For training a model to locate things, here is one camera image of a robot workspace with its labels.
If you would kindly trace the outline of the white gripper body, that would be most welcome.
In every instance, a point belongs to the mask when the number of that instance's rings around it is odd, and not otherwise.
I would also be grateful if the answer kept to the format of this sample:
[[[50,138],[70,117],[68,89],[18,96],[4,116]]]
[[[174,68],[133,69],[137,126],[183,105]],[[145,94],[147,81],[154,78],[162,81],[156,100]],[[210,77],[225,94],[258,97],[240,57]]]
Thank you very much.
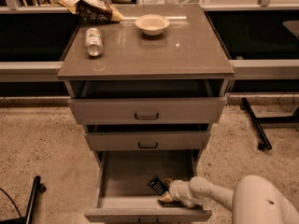
[[[171,182],[168,191],[175,202],[181,202],[182,205],[188,208],[195,207],[188,181],[174,180]]]

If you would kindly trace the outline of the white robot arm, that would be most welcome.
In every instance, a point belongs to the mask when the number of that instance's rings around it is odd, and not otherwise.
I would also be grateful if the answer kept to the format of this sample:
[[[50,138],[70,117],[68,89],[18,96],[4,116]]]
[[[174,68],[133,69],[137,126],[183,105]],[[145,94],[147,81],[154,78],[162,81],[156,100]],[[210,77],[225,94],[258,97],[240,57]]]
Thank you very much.
[[[213,200],[232,212],[233,224],[299,224],[299,212],[268,180],[247,175],[227,189],[201,176],[190,181],[167,178],[158,188],[163,203],[206,205]]]

